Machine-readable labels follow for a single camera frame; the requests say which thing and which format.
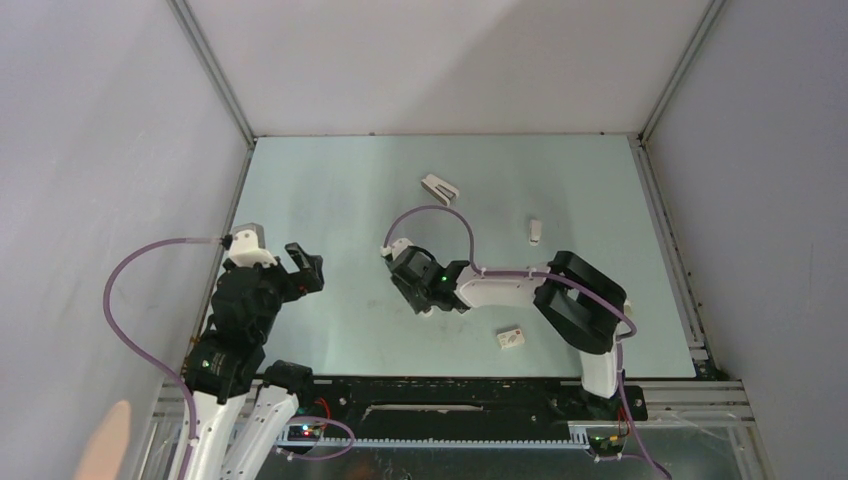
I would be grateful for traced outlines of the white staple box sleeve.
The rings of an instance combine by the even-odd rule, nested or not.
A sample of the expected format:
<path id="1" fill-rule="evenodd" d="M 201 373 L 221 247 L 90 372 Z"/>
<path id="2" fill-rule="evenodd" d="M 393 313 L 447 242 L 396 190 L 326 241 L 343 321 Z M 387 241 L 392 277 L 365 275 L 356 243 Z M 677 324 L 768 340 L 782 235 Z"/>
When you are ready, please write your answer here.
<path id="1" fill-rule="evenodd" d="M 502 350 L 515 348 L 526 342 L 521 328 L 501 329 L 496 333 L 496 340 Z"/>

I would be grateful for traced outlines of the small white mini stapler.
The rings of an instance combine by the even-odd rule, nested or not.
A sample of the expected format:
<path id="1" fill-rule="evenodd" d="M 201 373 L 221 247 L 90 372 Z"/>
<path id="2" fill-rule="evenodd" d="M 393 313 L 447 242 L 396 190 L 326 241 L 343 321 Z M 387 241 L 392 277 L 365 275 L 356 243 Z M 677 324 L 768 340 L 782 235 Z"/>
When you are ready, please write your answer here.
<path id="1" fill-rule="evenodd" d="M 537 246 L 542 237 L 543 223 L 537 219 L 529 221 L 528 243 L 532 246 Z"/>

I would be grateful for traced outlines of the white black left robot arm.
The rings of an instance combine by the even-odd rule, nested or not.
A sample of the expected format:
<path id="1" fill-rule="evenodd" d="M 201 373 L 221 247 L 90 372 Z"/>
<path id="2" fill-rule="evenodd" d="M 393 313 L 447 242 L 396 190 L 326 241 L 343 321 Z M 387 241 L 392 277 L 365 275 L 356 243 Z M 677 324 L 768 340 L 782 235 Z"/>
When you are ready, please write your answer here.
<path id="1" fill-rule="evenodd" d="M 298 243 L 287 271 L 264 248 L 231 244 L 211 299 L 209 328 L 190 351 L 172 479 L 253 479 L 294 416 L 316 403 L 309 367 L 278 360 L 262 371 L 275 319 L 285 303 L 322 291 L 323 258 Z"/>

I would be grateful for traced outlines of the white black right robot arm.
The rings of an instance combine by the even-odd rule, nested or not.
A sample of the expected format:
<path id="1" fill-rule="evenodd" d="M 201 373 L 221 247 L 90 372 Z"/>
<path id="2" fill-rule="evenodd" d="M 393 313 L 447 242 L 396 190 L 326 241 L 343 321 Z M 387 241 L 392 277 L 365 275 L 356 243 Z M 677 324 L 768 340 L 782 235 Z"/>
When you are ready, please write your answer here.
<path id="1" fill-rule="evenodd" d="M 392 284 L 412 310 L 464 314 L 484 307 L 538 311 L 579 353 L 581 402 L 606 418 L 622 403 L 619 330 L 625 321 L 626 291 L 577 254 L 559 251 L 546 264 L 522 270 L 475 268 L 470 261 L 439 264 L 427 250 L 402 238 L 380 250 Z"/>

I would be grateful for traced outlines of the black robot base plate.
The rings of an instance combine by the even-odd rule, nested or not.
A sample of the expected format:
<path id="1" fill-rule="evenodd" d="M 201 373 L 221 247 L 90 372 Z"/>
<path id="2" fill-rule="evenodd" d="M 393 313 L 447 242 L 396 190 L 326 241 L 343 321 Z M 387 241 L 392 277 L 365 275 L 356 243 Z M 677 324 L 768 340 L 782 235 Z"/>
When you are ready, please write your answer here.
<path id="1" fill-rule="evenodd" d="M 319 377 L 296 413 L 341 422 L 361 442 L 566 442 L 580 424 L 648 418 L 638 386 L 603 399 L 557 378 Z"/>

